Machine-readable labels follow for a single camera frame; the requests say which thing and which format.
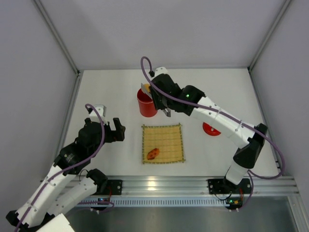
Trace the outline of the steel serving tongs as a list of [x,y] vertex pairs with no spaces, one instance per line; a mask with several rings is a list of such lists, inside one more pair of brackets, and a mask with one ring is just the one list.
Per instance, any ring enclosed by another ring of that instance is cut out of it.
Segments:
[[[141,83],[141,90],[144,94],[146,94],[150,99],[152,99],[152,95],[150,92],[150,85]],[[171,117],[171,110],[169,108],[161,109],[161,111],[167,116]]]

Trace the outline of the yellow round cracker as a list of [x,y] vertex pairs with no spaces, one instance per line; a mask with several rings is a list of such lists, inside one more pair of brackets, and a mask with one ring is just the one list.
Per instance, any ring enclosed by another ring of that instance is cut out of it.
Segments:
[[145,94],[150,93],[150,85],[149,84],[142,84],[141,89],[142,89],[143,93],[145,93]]

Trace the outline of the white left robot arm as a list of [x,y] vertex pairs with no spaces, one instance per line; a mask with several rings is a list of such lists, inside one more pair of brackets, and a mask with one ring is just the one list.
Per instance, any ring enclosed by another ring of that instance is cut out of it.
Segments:
[[115,129],[109,123],[100,124],[90,118],[78,132],[74,142],[60,150],[49,173],[38,189],[17,210],[10,211],[6,219],[17,232],[35,232],[59,214],[65,214],[90,195],[120,194],[116,185],[99,169],[89,170],[80,182],[65,194],[62,190],[82,170],[105,143],[122,142],[125,126],[114,118]]

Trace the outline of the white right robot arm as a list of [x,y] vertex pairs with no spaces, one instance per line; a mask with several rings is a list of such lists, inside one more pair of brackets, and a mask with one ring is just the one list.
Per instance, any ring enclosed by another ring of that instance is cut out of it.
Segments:
[[199,119],[237,146],[224,177],[228,188],[237,188],[246,173],[255,166],[265,143],[267,126],[260,123],[253,130],[246,128],[239,119],[227,117],[227,113],[204,92],[191,85],[180,88],[166,73],[155,76],[151,82],[151,98],[157,110],[166,111],[167,116],[175,111]]

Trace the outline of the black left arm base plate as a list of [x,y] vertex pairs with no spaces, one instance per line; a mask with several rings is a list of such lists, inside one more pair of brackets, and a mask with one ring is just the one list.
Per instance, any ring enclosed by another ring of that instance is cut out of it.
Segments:
[[95,195],[122,195],[123,181],[121,179],[107,180],[99,185]]

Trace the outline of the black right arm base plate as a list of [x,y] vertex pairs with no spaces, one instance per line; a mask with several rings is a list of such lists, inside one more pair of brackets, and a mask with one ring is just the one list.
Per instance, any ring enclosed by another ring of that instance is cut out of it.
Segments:
[[208,179],[209,194],[239,194],[242,190],[243,194],[249,194],[252,191],[251,181],[244,178],[237,185],[226,180],[225,178]]

